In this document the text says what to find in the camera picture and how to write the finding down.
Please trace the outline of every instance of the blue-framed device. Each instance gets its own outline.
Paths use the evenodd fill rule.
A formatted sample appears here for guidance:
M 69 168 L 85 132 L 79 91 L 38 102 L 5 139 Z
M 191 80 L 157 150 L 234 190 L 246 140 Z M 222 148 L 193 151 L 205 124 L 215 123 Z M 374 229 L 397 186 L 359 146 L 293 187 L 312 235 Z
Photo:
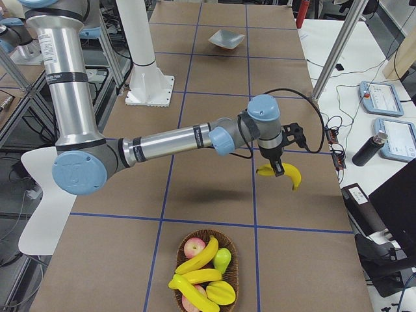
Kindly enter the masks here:
M 359 86 L 359 94 L 364 108 L 371 114 L 395 117 L 404 114 L 395 86 L 391 83 L 362 81 Z
M 381 149 L 383 158 L 410 162 L 416 158 L 416 127 L 411 122 L 377 118 L 374 130 L 387 133 L 389 138 Z

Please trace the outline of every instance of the apple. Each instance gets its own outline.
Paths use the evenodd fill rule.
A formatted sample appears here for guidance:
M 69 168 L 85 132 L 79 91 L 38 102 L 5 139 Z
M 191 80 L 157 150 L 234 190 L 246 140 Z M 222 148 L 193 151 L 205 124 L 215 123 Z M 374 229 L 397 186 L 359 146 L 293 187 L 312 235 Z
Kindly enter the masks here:
M 202 288 L 200 285 L 194 285 L 197 290 L 204 295 L 204 297 L 207 296 L 207 293 L 205 292 L 205 289 Z M 182 306 L 187 312 L 200 312 L 195 305 L 193 305 L 187 297 L 182 295 Z
M 193 237 L 185 243 L 183 251 L 188 259 L 198 255 L 205 248 L 205 242 L 197 237 Z

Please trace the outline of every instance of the brown basket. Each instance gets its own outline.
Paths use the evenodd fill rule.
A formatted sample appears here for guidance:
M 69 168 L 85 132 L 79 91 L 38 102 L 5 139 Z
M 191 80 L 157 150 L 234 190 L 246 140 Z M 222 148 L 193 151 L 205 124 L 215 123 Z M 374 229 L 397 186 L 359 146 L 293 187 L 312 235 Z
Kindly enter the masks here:
M 218 249 L 227 248 L 229 252 L 231 252 L 231 262 L 229 263 L 226 272 L 222 275 L 222 279 L 228 282 L 234 288 L 235 301 L 229 305 L 220 305 L 220 312 L 231 312 L 234 309 L 237 298 L 239 297 L 239 262 L 237 259 L 237 251 L 231 239 L 214 229 L 200 229 L 198 231 L 192 232 L 182 240 L 179 246 L 177 251 L 176 267 L 188 260 L 183 251 L 183 247 L 189 239 L 197 237 L 208 244 L 210 235 L 214 235 L 214 237 L 218 240 Z M 182 306 L 182 294 L 177 289 L 175 290 L 175 297 L 180 310 L 182 312 L 187 312 Z

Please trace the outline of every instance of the white label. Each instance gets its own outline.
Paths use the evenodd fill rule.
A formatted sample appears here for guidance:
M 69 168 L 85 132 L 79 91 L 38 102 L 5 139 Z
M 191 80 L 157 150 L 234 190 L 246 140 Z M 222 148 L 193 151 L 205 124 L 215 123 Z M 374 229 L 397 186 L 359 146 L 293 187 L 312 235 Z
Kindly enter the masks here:
M 360 191 L 358 187 L 350 188 L 350 193 L 352 197 L 354 197 L 358 205 L 368 202 L 368 200 L 365 198 L 364 194 Z
M 57 56 L 55 54 L 55 47 L 53 46 L 51 37 L 48 34 L 41 34 L 38 39 L 42 55 L 44 56 L 45 65 L 56 63 Z
M 384 121 L 385 132 L 390 145 L 390 152 L 399 156 L 416 157 L 416 145 L 411 135 L 411 128 L 406 123 Z
M 376 109 L 398 112 L 395 95 L 391 86 L 384 84 L 370 84 L 369 90 L 373 105 Z

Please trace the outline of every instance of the red object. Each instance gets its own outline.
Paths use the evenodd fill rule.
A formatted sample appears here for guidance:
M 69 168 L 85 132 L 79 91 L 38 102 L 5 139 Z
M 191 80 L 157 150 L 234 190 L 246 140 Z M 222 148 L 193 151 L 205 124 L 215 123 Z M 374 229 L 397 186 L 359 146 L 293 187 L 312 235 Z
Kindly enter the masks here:
M 306 16 L 307 8 L 309 7 L 309 0 L 302 0 L 300 3 L 300 8 L 298 12 L 298 17 L 296 18 L 296 27 L 298 29 L 302 28 L 302 24 L 304 23 L 304 19 Z

